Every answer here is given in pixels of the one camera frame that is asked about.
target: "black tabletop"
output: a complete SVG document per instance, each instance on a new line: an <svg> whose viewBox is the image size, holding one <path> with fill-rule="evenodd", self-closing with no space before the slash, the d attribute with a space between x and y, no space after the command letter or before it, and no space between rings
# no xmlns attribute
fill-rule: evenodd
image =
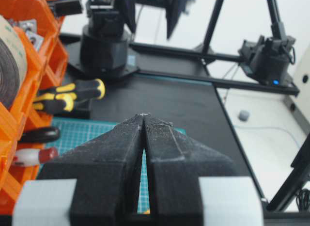
<svg viewBox="0 0 310 226"><path fill-rule="evenodd" d="M91 119L123 122L137 113L151 113L231 157L239 174L250 176L211 84L137 74L106 87L106 96L93 101Z"/></svg>

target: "white surface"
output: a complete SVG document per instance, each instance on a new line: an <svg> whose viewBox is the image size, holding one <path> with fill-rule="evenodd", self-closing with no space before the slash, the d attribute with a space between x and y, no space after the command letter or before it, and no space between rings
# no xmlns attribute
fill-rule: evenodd
<svg viewBox="0 0 310 226"><path fill-rule="evenodd" d="M263 210L249 177L199 178L206 226L263 226Z"/></svg>
<svg viewBox="0 0 310 226"><path fill-rule="evenodd" d="M310 0L278 0L286 32L296 38L297 64L310 44L309 2ZM193 48L204 38L214 3L215 0L196 0L191 6L190 14L181 17L170 41L166 41L165 13L162 13L156 39L155 32L161 10L145 7L136 41L152 44L156 40L158 45ZM85 11L84 15L68 16L62 32L81 34L82 27L87 23ZM225 0L211 46L217 52L237 54L244 39L257 41L261 34L271 36L270 25L266 0ZM212 76L221 78L231 65L229 62L217 61L208 68ZM296 67L297 65L290 66L290 73L293 73ZM235 79L255 82L241 70L237 72ZM226 90L219 91L222 95L226 93ZM282 127L290 131L301 145L306 135L282 103L282 99L282 95L231 90L226 107L234 124L245 127ZM250 112L248 122L238 120L240 110ZM237 133L266 197L271 200L291 171L290 164L298 151L295 143L282 131L237 129ZM289 210L297 210L295 203L291 204Z"/></svg>
<svg viewBox="0 0 310 226"><path fill-rule="evenodd" d="M70 226L76 179L27 181L13 212L13 226Z"/></svg>
<svg viewBox="0 0 310 226"><path fill-rule="evenodd" d="M306 53L302 57L297 66L296 72L294 73L295 84L300 89L301 93L298 97L292 97L292 100L305 116L305 118L310 122L310 80L307 83L304 83L304 75L308 75L310 78L310 47L308 47Z"/></svg>
<svg viewBox="0 0 310 226"><path fill-rule="evenodd" d="M221 96L226 94L226 90L219 92ZM226 109L236 126L280 127L292 133L299 145L306 139L303 130L277 95L230 90ZM247 122L238 119L241 110L250 112ZM290 174L290 165L298 147L288 134L280 130L236 128L236 132L266 198L271 200ZM295 202L288 211L297 211Z"/></svg>

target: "black tape roll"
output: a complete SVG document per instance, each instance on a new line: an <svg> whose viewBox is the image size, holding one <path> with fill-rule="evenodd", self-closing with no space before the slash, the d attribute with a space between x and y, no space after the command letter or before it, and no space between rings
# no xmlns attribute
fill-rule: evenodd
<svg viewBox="0 0 310 226"><path fill-rule="evenodd" d="M0 102L9 108L19 89L19 71L10 50L0 38Z"/></svg>

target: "orange storage bin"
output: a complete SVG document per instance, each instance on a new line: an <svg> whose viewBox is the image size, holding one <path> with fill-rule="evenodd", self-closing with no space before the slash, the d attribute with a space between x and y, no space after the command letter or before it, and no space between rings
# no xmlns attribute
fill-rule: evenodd
<svg viewBox="0 0 310 226"><path fill-rule="evenodd" d="M61 83L67 53L58 38L63 19L54 17L46 0L0 0L0 14L16 21L36 19L38 34L44 37L36 52L24 31L14 28L25 47L28 71L11 108L0 103L0 214L12 214L23 184L35 179L39 168L11 166L15 151L44 148L43 144L19 144L18 140L24 131L51 124L52 116L38 113L32 102L40 86Z"/></svg>
<svg viewBox="0 0 310 226"><path fill-rule="evenodd" d="M60 27L46 0L0 0L0 14L16 21L36 19L37 32L44 37L39 56L50 59Z"/></svg>
<svg viewBox="0 0 310 226"><path fill-rule="evenodd" d="M58 39L54 52L48 62L40 89L59 86L62 83L67 68L68 56L61 41Z"/></svg>

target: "white wall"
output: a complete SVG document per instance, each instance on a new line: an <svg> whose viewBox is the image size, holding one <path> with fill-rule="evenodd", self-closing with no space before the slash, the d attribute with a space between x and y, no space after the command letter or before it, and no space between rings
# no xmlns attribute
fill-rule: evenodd
<svg viewBox="0 0 310 226"><path fill-rule="evenodd" d="M166 15L162 12L156 44L181 48L198 45L203 41L214 3L215 0L196 0L191 5L190 14L180 18L170 41L166 40ZM278 5L287 34L297 39L295 49L299 61L310 43L310 0L278 0ZM144 7L137 42L155 43L160 11L158 8ZM84 15L68 16L62 31L80 34L87 22L85 11ZM225 0L211 46L217 52L237 54L244 39L257 41L261 34L271 36L270 24L266 0ZM215 77L221 77L231 65L228 62L215 62L210 65L210 70ZM289 72L293 74L296 67L290 66ZM239 72L236 79L247 78Z"/></svg>

